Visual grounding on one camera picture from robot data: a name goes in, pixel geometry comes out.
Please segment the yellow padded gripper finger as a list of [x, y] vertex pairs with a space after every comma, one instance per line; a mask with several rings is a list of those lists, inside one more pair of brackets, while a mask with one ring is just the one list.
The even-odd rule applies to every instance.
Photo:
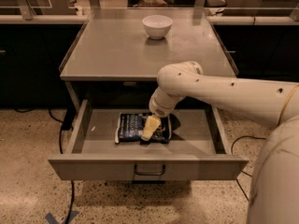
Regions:
[[144, 141], [149, 141], [153, 133], [161, 125], [161, 119], [155, 115], [148, 116], [146, 118], [145, 126], [141, 135]]

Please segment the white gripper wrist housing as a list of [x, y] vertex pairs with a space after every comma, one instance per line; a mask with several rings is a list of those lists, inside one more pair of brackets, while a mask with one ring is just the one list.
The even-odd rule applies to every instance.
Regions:
[[157, 117], [165, 118], [174, 110], [174, 100], [169, 96], [153, 94], [149, 100], [149, 110]]

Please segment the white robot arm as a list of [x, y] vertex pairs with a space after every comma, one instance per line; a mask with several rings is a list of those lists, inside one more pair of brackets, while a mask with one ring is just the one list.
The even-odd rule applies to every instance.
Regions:
[[177, 103], [192, 97], [273, 130], [256, 159], [247, 224], [299, 224], [299, 88], [295, 82], [202, 74], [196, 62], [164, 66], [149, 100], [150, 140]]

